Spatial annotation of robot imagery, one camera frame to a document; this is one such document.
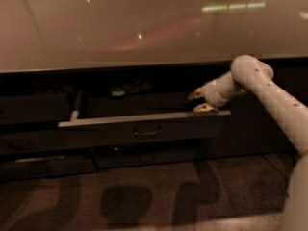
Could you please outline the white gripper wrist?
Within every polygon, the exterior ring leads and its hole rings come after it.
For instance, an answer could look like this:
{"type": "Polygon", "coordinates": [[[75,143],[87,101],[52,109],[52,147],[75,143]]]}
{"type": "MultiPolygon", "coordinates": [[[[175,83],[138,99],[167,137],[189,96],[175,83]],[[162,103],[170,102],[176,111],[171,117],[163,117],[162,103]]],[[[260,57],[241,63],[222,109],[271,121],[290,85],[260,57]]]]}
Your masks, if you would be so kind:
{"type": "Polygon", "coordinates": [[[195,89],[187,97],[188,101],[205,98],[208,103],[202,103],[193,108],[194,112],[217,112],[219,107],[226,105],[229,100],[218,91],[218,81],[206,83],[202,88],[195,89]]]}

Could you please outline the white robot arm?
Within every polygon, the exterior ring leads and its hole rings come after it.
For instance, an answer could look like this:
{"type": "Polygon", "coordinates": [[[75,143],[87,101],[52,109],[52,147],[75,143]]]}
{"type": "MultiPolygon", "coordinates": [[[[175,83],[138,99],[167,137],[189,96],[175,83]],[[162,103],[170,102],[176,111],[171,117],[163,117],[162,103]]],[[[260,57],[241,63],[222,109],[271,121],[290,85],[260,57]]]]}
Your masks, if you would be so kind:
{"type": "Polygon", "coordinates": [[[258,98],[300,155],[289,179],[280,231],[308,231],[308,107],[273,82],[272,68],[252,56],[238,56],[227,73],[187,100],[203,98],[206,107],[217,109],[247,92],[258,98]]]}

